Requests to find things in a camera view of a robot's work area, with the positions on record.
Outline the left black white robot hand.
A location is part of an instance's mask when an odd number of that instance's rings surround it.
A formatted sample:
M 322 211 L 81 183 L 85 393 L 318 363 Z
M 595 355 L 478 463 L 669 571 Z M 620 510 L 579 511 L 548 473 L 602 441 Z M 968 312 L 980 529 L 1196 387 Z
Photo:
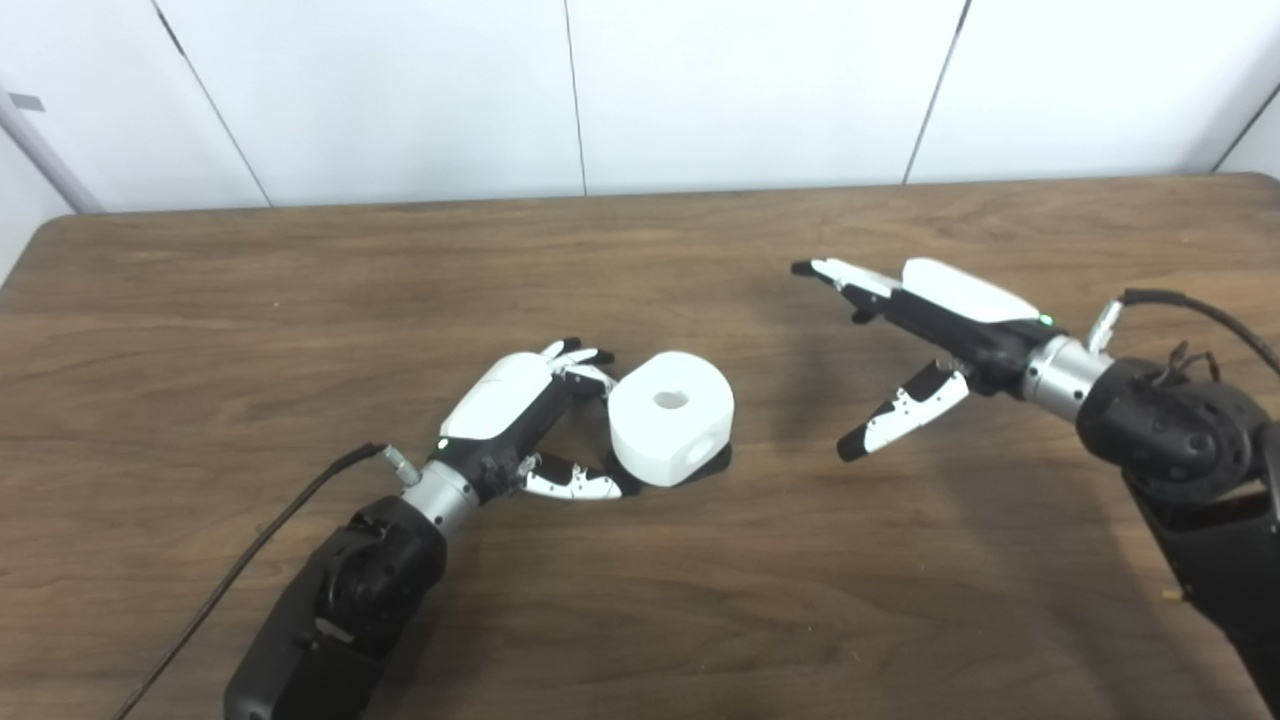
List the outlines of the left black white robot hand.
M 577 337 L 502 357 L 442 423 L 428 465 L 458 474 L 463 496 L 476 506 L 518 491 L 563 501 L 639 495 L 634 478 L 538 447 L 575 401 L 609 398 L 617 382 L 603 368 L 613 361 L 613 354 L 585 348 Z

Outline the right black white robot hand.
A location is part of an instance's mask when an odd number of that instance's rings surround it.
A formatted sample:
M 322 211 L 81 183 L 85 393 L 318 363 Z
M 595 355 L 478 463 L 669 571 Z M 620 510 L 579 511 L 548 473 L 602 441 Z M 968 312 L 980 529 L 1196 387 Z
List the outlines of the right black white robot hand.
M 791 273 L 835 288 L 865 325 L 878 318 L 946 352 L 927 363 L 837 443 L 845 462 L 879 451 L 970 395 L 1021 400 L 1033 357 L 1061 336 L 1023 297 L 929 258 L 905 261 L 900 278 L 836 258 L 792 263 Z

